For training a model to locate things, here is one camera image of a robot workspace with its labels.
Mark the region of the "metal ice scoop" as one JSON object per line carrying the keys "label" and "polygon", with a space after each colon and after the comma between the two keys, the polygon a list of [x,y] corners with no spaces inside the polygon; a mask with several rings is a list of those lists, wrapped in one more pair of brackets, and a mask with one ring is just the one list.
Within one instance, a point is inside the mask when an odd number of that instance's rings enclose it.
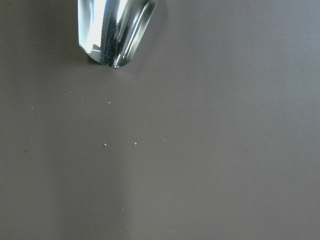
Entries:
{"label": "metal ice scoop", "polygon": [[156,0],[79,0],[78,44],[97,63],[120,68],[135,56]]}

